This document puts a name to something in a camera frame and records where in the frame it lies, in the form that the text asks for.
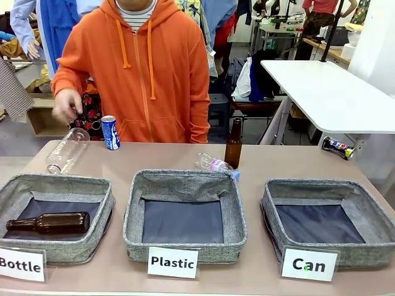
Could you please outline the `person's right hand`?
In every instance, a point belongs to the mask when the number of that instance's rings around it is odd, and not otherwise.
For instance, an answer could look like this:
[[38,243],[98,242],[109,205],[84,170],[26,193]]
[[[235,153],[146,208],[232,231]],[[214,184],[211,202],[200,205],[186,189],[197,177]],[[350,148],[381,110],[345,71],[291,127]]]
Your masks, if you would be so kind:
[[74,89],[63,89],[54,98],[52,116],[68,125],[74,121],[79,114],[83,113],[80,94]]

